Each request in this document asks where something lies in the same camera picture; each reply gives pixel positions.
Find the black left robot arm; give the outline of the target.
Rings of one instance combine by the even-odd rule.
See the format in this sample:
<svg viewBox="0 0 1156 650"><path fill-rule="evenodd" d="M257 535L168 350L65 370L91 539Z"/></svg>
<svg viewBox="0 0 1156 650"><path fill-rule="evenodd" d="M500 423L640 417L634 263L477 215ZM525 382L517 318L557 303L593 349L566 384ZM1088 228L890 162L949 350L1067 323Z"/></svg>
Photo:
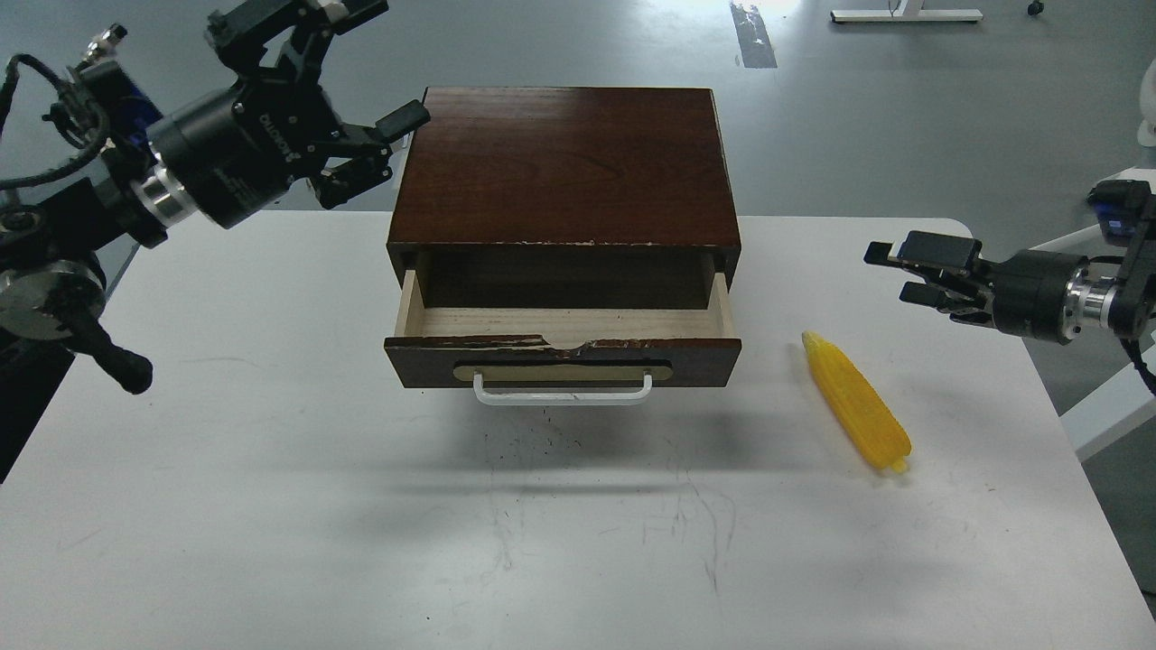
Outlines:
<svg viewBox="0 0 1156 650"><path fill-rule="evenodd" d="M28 53L9 58L3 115L20 67L37 71L57 96L44 120L75 153L3 180L3 350L87 355L143 394L151 362L117 346L99 322L110 285L99 248L123 236L160 246L195 213L239 226L298 180L323 209L391 180L394 145L430 121L427 108L410 99L355 125L339 119L321 86L331 42L386 12L385 1L245 1L215 12L205 37L235 82L170 115L116 61L120 23L65 75Z"/></svg>

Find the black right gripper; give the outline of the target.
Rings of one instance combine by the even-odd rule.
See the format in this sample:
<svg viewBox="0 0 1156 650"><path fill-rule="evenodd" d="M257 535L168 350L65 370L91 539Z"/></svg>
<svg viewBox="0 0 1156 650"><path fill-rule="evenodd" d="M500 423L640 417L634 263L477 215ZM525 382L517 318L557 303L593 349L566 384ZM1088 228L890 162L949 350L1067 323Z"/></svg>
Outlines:
<svg viewBox="0 0 1156 650"><path fill-rule="evenodd" d="M1087 269L1085 256L1028 248L996 264L983 258L980 251L978 239L912 230L896 254L891 243L870 242L864 263L904 269L931 283L985 283L992 275L992 313L981 293L968 296L929 283L905 283L901 301L929 306L951 322L996 328L1008 337L1069 344L1074 337L1065 313L1068 289Z"/></svg>

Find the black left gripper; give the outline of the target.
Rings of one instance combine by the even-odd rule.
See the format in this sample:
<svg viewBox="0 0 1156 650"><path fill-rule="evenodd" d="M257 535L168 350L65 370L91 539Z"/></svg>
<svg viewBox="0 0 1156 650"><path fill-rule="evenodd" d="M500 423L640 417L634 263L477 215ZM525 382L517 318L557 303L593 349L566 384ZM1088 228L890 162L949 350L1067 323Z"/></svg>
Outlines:
<svg viewBox="0 0 1156 650"><path fill-rule="evenodd" d="M421 99L336 131L318 86L331 40L388 9L387 1L244 1L208 16L205 38L239 80L147 131L157 161L206 217L239 226L310 173L323 209L391 180L393 145L431 120Z"/></svg>

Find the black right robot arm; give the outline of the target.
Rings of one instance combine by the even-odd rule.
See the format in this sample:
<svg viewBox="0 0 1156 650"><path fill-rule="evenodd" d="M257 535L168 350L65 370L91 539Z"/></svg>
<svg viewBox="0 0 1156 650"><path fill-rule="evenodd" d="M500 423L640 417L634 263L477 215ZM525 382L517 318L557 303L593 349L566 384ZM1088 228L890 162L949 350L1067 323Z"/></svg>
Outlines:
<svg viewBox="0 0 1156 650"><path fill-rule="evenodd" d="M1144 387L1153 370L1139 338L1153 320L1153 189L1147 180L1101 180L1087 193L1098 232L1122 254L1062 254L1024 248L1005 263L980 254L977 239L913 230L899 248L874 242L864 263L914 275L901 300L953 322L1008 337L1066 345L1082 330L1109 330Z"/></svg>

